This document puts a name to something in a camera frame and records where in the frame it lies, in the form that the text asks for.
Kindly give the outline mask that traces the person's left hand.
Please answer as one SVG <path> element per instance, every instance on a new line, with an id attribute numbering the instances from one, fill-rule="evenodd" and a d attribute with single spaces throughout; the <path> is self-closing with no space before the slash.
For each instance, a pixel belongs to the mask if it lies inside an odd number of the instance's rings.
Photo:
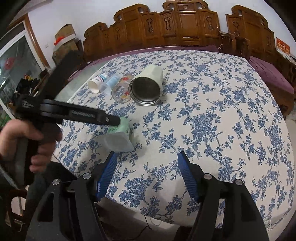
<path id="1" fill-rule="evenodd" d="M 13 168 L 17 143 L 20 138 L 28 138 L 39 142 L 37 153 L 31 157 L 29 169 L 33 173 L 42 173 L 51 161 L 56 142 L 62 140 L 62 132 L 58 125 L 48 123 L 42 131 L 25 120 L 10 120 L 1 130 L 1 164 L 6 170 Z"/>

